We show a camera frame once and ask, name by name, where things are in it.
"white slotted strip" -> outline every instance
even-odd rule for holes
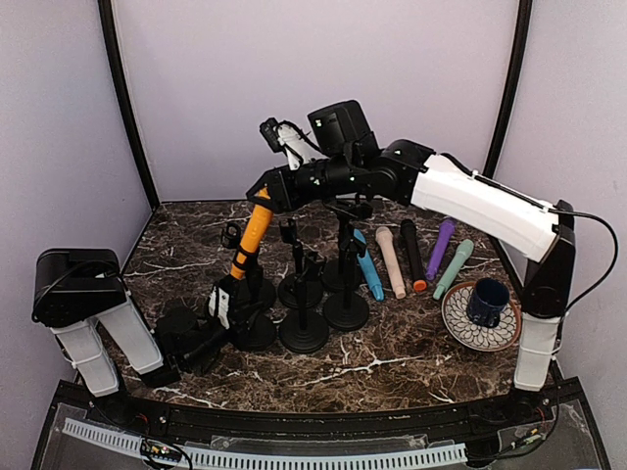
[[[99,447],[142,458],[139,450],[141,438],[112,431],[94,424],[66,418],[63,433]],[[349,456],[281,456],[233,453],[194,446],[183,448],[197,470],[417,470],[467,461],[465,445],[455,444],[408,450],[404,452],[377,453]],[[179,467],[186,467],[183,459]]]

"black microphone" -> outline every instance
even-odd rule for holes
[[[424,291],[427,288],[427,281],[424,277],[424,268],[420,258],[420,249],[415,234],[415,225],[406,218],[401,222],[401,236],[405,241],[405,249],[410,259],[411,284],[416,292]]]

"patterned plate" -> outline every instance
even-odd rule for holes
[[[485,328],[472,323],[466,316],[474,282],[462,282],[452,288],[442,302],[442,318],[453,337],[473,350],[493,353],[510,347],[520,335],[520,311],[510,300],[501,312],[496,328]]]

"marble tabletop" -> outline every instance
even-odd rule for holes
[[[223,248],[219,233],[227,221],[245,226],[252,211],[247,202],[168,203],[161,205],[137,245],[124,279],[134,299],[154,325],[173,307],[188,306],[200,314],[214,281],[230,266],[233,252]],[[275,285],[292,270],[291,251],[279,236],[278,220],[296,218],[306,249],[330,259],[337,252],[337,219],[320,204],[277,216],[260,251],[260,264]],[[428,258],[443,217],[416,208],[376,202],[374,216],[356,222],[383,281],[386,300],[376,302],[367,286],[359,293],[370,305],[370,318],[359,331],[331,330],[326,346],[312,355],[285,350],[278,340],[265,352],[222,350],[206,376],[183,374],[180,382],[146,388],[120,352],[108,342],[130,392],[138,397],[213,408],[268,412],[357,412],[404,409],[504,395],[510,388],[517,347],[500,352],[476,352],[456,341],[442,320],[440,302],[410,288],[409,266],[400,257],[408,296],[396,300],[378,247],[377,227],[387,225],[398,235],[402,219],[418,228],[420,249]],[[457,282],[491,276],[509,286],[506,272],[488,237],[459,223],[443,265],[465,238],[475,251]],[[277,301],[268,316],[279,323],[287,309]]]

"blue mug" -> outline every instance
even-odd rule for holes
[[[502,282],[486,277],[478,280],[468,306],[468,319],[478,326],[496,328],[501,321],[501,312],[509,304],[509,289]]]

